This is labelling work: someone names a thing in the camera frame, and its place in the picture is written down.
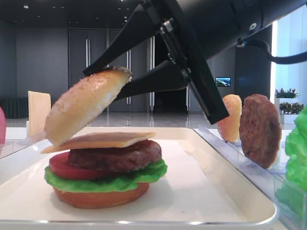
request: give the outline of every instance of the black cable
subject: black cable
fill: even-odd
[[[276,64],[290,65],[307,61],[307,52],[288,57],[273,57],[270,45],[267,42],[258,39],[244,42],[243,47],[245,46],[254,46],[262,49],[266,53],[268,60],[275,62]]]

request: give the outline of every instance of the potted plant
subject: potted plant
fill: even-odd
[[[298,114],[304,109],[304,105],[300,103],[281,103],[279,107],[282,112],[280,121],[282,124],[294,124]]]
[[[285,91],[283,88],[281,88],[279,91],[275,91],[275,105],[276,108],[279,110],[279,114],[282,114],[280,110],[280,104],[286,102],[290,104],[299,102],[296,89],[289,89]]]

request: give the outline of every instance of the beef patty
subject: beef patty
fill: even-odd
[[[82,169],[128,172],[143,169],[161,158],[160,145],[144,140],[125,148],[72,149],[68,164]]]
[[[282,137],[276,106],[260,94],[245,98],[239,132],[243,153],[261,167],[269,168],[276,160]]]

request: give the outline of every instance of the floor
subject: floor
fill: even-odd
[[[7,119],[7,127],[25,127],[28,119]],[[203,114],[182,114],[182,113],[103,113],[91,127],[187,127],[198,128],[202,125],[206,128],[216,128],[211,126]],[[292,130],[295,125],[284,125],[282,129]]]

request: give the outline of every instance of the television screen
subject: television screen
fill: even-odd
[[[215,84],[217,87],[230,87],[231,78],[215,78]]]

